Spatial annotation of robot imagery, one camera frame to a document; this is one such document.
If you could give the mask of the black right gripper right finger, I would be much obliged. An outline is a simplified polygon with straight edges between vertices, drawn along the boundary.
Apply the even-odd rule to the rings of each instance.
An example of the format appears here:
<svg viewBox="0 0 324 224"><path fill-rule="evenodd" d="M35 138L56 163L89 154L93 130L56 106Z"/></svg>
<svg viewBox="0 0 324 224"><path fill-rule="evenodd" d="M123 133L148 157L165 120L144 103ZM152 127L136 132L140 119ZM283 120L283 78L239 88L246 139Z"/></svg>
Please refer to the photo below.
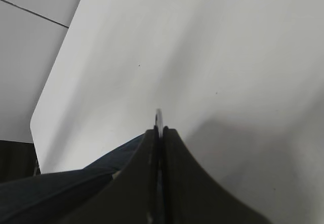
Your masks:
<svg viewBox="0 0 324 224"><path fill-rule="evenodd" d="M162 142L166 223L269 223L215 182L194 159L177 130Z"/></svg>

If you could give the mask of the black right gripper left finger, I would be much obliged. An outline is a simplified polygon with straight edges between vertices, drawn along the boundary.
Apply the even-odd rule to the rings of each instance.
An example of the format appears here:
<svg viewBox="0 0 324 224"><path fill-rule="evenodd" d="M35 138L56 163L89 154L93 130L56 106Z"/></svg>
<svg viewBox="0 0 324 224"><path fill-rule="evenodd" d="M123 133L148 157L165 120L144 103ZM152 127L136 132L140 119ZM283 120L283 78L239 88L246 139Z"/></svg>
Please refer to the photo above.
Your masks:
<svg viewBox="0 0 324 224"><path fill-rule="evenodd" d="M59 223L160 223L158 143L158 128L147 130L117 177Z"/></svg>

